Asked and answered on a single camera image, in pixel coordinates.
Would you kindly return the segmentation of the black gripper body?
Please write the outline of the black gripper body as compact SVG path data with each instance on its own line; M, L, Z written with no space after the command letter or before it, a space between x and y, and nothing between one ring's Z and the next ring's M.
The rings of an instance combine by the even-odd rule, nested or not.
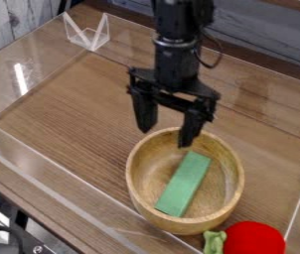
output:
M199 111L206 122L214 120L219 93L198 78L199 65L213 68L200 61L200 43L154 41L155 61L152 68L131 67L127 93L139 92L152 97L156 105L180 111Z

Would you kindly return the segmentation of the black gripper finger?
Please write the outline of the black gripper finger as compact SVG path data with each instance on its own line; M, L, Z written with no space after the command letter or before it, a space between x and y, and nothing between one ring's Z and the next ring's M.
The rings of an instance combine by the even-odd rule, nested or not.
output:
M136 126L146 133L158 120L158 105L151 96L139 92L131 93L132 107L135 113Z
M204 122L206 122L206 117L199 111L194 109L188 109L184 112L183 125L179 130L179 139L178 139L179 148L191 146L194 138L200 133Z

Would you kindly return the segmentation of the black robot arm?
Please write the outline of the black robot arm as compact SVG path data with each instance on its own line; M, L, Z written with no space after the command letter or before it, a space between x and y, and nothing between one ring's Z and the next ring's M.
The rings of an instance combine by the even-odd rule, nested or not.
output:
M214 120L219 93L199 81L203 27L214 20L213 0L151 0L155 33L154 67L128 70L136 125L148 131L160 105L182 112L178 146L188 147L203 125Z

